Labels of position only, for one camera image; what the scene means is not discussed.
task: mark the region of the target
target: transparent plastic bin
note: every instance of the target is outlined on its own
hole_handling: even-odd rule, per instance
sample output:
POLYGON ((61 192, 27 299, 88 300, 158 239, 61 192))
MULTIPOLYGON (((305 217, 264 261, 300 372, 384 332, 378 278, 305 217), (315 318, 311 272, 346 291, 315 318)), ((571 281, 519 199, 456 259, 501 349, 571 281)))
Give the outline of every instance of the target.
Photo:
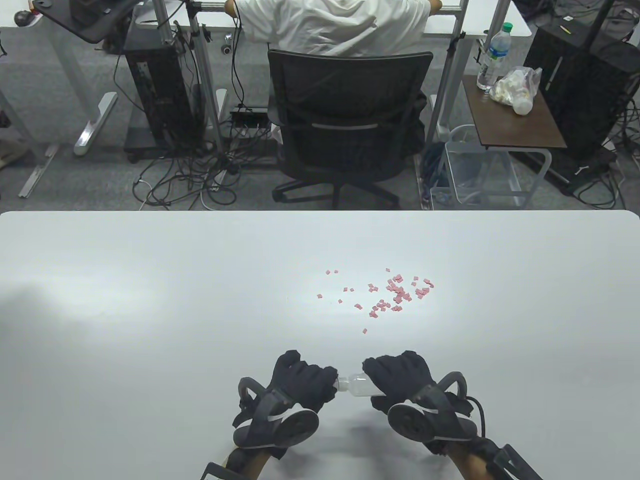
POLYGON ((443 155, 456 208, 522 208, 529 192, 520 188, 508 152, 487 149, 473 141, 449 141, 443 155))

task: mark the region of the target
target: hand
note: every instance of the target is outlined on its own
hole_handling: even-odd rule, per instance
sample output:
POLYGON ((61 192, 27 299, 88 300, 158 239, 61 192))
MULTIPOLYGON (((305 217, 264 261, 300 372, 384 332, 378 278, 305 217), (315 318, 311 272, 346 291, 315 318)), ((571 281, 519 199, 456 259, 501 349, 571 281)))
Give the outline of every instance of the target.
POLYGON ((300 360, 296 350, 289 350, 278 358, 267 390, 276 389, 299 403, 303 408, 318 412, 335 397, 333 386, 338 371, 333 367, 320 368, 300 360))
POLYGON ((427 385, 435 385, 427 363, 410 350, 399 356, 368 358, 362 362, 362 370, 385 394, 371 397, 373 408, 384 413, 396 403, 412 398, 427 385))

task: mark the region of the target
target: chair base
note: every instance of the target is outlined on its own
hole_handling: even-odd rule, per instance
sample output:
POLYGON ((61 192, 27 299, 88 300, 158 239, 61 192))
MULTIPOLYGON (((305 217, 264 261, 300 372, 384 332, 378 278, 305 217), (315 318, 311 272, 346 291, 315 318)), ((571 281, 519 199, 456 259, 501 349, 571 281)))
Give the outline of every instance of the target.
POLYGON ((298 190, 305 187, 310 187, 313 185, 321 185, 326 182, 305 182, 303 180, 294 180, 292 182, 288 182, 282 184, 271 192, 271 196, 273 197, 274 202, 281 202, 283 204, 292 204, 298 202, 310 202, 313 200, 327 200, 331 198, 331 208, 333 210, 337 210, 340 203, 340 190, 344 185, 350 185, 366 192, 369 192, 377 197, 383 198, 384 200, 391 203, 391 209, 400 209, 400 198, 397 195, 377 186, 374 184, 368 183, 356 183, 356 182, 347 182, 345 184, 333 184, 333 194, 332 195, 316 195, 316 196, 305 196, 302 198, 289 199, 285 195, 286 192, 292 190, 298 190))

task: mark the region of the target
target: plastic bag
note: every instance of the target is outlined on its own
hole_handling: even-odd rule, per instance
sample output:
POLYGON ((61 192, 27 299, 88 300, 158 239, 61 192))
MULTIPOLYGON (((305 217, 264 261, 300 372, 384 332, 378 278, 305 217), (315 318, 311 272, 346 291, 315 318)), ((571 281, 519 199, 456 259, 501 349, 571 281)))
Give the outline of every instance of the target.
POLYGON ((491 87, 489 96, 498 103, 513 106, 518 115, 526 115, 533 108, 541 76, 542 68, 512 68, 491 87))

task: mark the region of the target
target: black office chair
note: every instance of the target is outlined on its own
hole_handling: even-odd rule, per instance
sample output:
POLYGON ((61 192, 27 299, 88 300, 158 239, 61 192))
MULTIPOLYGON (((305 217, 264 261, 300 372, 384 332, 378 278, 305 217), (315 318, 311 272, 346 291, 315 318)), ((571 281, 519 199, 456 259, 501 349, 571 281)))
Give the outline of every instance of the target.
POLYGON ((295 179, 275 188, 273 200, 313 200, 318 197, 288 200, 285 192, 332 184, 336 209, 340 189, 352 185, 398 208, 399 198, 374 183, 398 175, 405 157, 420 149, 411 151, 405 138, 416 128, 412 113, 433 54, 338 58, 270 50, 268 55, 269 119, 281 127, 283 139, 278 165, 295 179))

